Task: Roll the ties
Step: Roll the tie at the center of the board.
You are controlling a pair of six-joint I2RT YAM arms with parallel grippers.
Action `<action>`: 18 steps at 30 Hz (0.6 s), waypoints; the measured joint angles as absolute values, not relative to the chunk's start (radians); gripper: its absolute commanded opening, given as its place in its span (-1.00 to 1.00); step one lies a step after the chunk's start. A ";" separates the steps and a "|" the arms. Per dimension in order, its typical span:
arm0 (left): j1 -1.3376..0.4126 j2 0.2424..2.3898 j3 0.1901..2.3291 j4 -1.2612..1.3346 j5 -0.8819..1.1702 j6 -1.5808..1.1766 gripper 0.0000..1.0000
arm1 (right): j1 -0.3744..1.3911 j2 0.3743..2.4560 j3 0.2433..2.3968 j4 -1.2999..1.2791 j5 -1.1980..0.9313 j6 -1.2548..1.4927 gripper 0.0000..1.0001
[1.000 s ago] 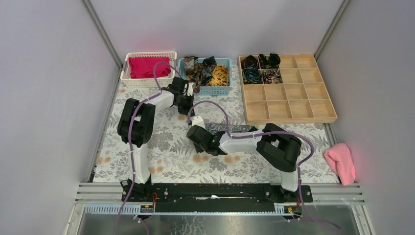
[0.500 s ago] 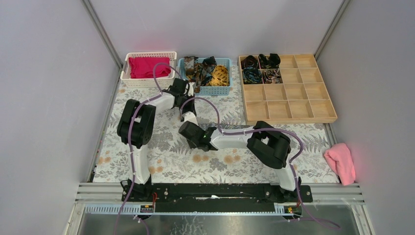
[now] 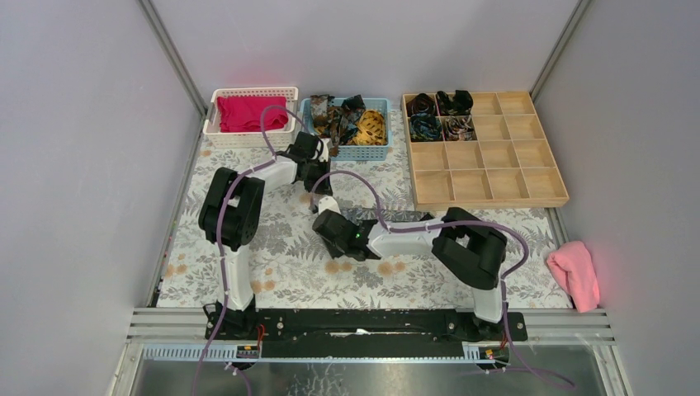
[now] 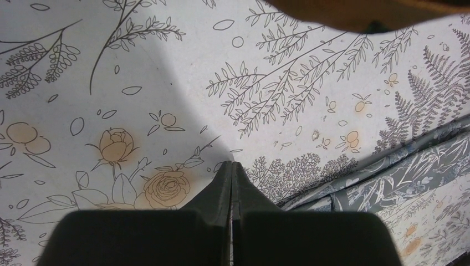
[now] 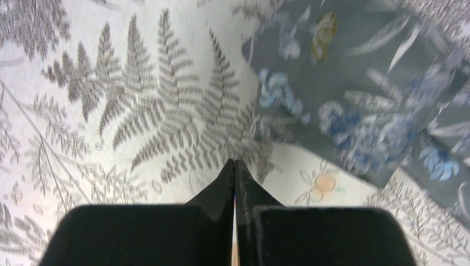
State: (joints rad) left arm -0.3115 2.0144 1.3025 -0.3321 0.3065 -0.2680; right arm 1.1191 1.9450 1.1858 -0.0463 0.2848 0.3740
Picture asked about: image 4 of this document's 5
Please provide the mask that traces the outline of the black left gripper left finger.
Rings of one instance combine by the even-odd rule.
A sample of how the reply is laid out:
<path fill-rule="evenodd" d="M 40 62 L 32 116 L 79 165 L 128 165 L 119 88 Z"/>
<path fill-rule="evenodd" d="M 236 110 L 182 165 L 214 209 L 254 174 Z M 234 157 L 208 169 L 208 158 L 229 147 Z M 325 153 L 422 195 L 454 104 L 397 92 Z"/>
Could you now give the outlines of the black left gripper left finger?
<path fill-rule="evenodd" d="M 176 211 L 76 211 L 56 226 L 39 265 L 228 265 L 232 163 Z"/>

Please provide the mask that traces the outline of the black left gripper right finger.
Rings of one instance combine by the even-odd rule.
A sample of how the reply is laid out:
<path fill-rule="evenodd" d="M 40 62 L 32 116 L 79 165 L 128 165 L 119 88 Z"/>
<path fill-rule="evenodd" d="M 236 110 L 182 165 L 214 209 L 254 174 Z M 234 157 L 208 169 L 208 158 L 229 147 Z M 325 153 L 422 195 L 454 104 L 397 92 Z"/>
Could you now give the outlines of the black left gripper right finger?
<path fill-rule="evenodd" d="M 391 236 L 367 212 L 283 211 L 232 164 L 234 265 L 400 265 Z"/>

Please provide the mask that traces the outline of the grey leaf pattern tie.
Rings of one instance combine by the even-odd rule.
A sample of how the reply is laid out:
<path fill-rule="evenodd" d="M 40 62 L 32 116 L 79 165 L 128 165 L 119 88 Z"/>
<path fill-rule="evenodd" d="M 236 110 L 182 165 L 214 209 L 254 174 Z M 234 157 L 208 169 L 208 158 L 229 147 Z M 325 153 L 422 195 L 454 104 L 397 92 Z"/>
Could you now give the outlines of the grey leaf pattern tie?
<path fill-rule="evenodd" d="M 469 116 L 280 204 L 284 211 L 369 211 L 402 204 L 469 174 Z"/>

